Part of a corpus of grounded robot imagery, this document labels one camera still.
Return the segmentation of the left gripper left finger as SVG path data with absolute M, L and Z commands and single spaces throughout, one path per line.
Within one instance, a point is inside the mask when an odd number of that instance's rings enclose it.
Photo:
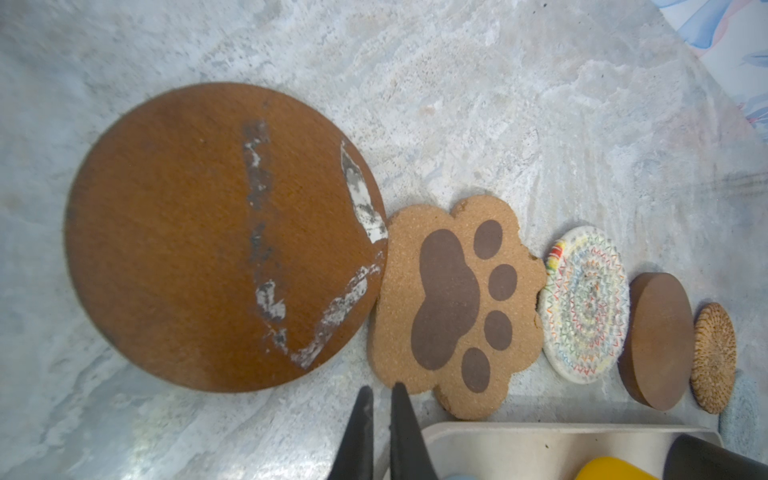
M 373 392 L 363 386 L 357 395 L 328 480 L 371 480 L 373 463 Z

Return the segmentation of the plain round wooden coaster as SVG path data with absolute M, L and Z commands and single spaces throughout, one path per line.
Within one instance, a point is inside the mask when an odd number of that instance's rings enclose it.
M 688 388 L 694 320 L 688 295 L 673 275 L 644 272 L 630 284 L 630 325 L 619 373 L 636 401 L 672 409 Z

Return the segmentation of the scratched dark wooden coaster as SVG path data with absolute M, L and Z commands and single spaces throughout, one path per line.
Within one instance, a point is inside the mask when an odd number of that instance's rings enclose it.
M 208 392 L 323 365 L 379 295 L 377 183 L 329 119 L 240 83 L 168 91 L 94 144 L 66 208 L 77 296 L 130 362 Z

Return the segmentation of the black mug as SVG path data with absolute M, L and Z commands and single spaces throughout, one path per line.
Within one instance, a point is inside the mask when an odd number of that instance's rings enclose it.
M 663 480 L 767 480 L 767 465 L 684 434 L 672 443 Z

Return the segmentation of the multicolour woven rope coaster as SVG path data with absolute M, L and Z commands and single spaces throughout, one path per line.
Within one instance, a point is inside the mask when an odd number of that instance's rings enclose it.
M 555 242 L 544 264 L 537 311 L 547 360 L 564 379 L 593 383 L 617 364 L 628 336 L 629 283 L 620 253 L 602 230 L 579 226 Z

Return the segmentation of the cork paw print coaster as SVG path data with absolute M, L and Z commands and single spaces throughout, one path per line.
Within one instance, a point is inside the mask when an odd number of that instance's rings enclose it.
M 379 380 L 431 391 L 454 417 L 497 411 L 513 374 L 543 347 L 536 312 L 547 275 L 513 209 L 490 195 L 451 211 L 417 204 L 388 222 L 389 250 L 368 357 Z

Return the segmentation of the wicker rattan coaster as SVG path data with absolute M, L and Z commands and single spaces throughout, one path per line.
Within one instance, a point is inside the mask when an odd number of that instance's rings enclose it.
M 691 387 L 699 406 L 710 414 L 727 407 L 735 382 L 737 341 L 725 308 L 705 305 L 695 323 L 694 361 Z

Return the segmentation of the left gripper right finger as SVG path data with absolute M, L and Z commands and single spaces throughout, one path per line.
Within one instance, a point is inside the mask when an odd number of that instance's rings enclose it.
M 392 389 L 390 421 L 390 478 L 437 480 L 406 386 Z

